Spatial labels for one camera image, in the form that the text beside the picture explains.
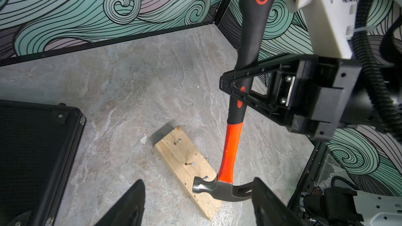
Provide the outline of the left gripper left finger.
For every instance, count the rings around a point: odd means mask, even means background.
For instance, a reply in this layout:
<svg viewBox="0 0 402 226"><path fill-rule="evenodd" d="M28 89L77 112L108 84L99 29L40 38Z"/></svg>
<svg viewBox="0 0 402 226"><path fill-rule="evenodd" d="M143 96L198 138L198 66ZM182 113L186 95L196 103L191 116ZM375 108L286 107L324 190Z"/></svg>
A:
<svg viewBox="0 0 402 226"><path fill-rule="evenodd" d="M137 180L95 225L141 226L145 198L144 182Z"/></svg>

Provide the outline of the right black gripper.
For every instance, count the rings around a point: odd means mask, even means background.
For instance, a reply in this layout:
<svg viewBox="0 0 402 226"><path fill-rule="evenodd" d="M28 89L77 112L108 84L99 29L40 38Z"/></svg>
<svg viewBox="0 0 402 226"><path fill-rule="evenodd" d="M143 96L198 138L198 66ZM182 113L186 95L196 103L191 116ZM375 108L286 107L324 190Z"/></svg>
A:
<svg viewBox="0 0 402 226"><path fill-rule="evenodd" d="M254 109L289 132L330 141L338 128L377 126L358 60L279 54L241 70L225 72L219 89L230 95L227 123L244 122ZM267 94L240 80L271 74Z"/></svg>

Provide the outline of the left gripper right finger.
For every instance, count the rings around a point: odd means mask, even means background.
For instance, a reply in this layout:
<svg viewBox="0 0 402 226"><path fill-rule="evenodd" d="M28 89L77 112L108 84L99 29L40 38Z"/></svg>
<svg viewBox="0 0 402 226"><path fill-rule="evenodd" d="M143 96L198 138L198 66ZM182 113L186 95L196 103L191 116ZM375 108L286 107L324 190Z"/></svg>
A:
<svg viewBox="0 0 402 226"><path fill-rule="evenodd" d="M258 177L252 183L252 204L257 226L304 226Z"/></svg>

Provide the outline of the wooden block with nails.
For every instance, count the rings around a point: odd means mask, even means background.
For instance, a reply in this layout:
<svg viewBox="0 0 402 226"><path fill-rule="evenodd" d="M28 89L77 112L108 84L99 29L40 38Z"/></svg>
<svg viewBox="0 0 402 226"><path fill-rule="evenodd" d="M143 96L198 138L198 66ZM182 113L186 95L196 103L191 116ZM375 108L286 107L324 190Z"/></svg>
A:
<svg viewBox="0 0 402 226"><path fill-rule="evenodd" d="M174 145L179 138L182 142ZM216 172L184 130L177 126L156 143L154 150L200 214L211 221L219 211L222 202L206 193L195 194L192 192L192 187L194 177L208 176L208 180L202 180L212 181L216 177ZM195 166L185 166L185 163L191 162L195 162Z"/></svg>

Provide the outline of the claw hammer orange black handle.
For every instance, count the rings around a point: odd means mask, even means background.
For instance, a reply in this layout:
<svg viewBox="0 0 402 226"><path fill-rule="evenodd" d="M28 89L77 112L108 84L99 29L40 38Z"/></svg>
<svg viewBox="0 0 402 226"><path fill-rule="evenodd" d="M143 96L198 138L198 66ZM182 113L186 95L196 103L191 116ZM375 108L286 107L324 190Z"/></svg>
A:
<svg viewBox="0 0 402 226"><path fill-rule="evenodd" d="M241 41L234 71L256 66L265 27L274 0L239 0L242 14ZM195 177L192 192L207 193L216 200L242 202L252 196L252 183L235 186L233 184L234 164L238 151L247 103L244 99L250 93L253 77L237 78L230 83L230 101L227 130L222 162L214 180L206 181Z"/></svg>

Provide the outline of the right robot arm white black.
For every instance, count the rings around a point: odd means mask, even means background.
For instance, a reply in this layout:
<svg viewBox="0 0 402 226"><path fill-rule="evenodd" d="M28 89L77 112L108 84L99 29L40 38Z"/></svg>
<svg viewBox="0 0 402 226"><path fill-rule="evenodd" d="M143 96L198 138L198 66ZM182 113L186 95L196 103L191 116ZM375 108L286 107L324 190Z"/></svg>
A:
<svg viewBox="0 0 402 226"><path fill-rule="evenodd" d="M402 223L402 8L394 0L230 0L238 51L219 87L229 114L217 180L260 226ZM260 180L233 185L247 108L315 150L287 205Z"/></svg>

